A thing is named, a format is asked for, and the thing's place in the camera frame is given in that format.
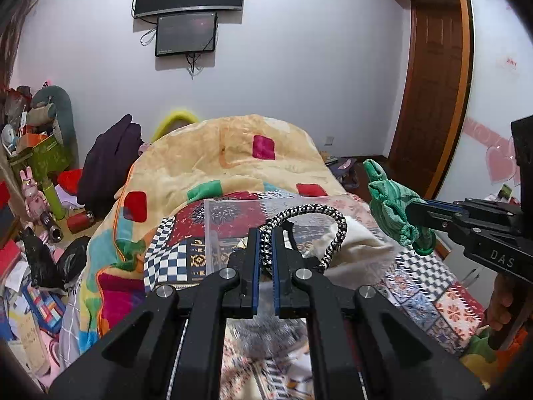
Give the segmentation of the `person's right hand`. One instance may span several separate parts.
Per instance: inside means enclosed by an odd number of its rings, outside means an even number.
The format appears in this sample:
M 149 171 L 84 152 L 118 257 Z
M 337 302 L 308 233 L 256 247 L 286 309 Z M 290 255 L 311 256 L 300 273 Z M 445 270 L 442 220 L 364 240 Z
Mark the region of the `person's right hand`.
M 487 308 L 487 322 L 493 330 L 499 331 L 511 320 L 510 306 L 513 303 L 512 284 L 504 275 L 497 275 Z

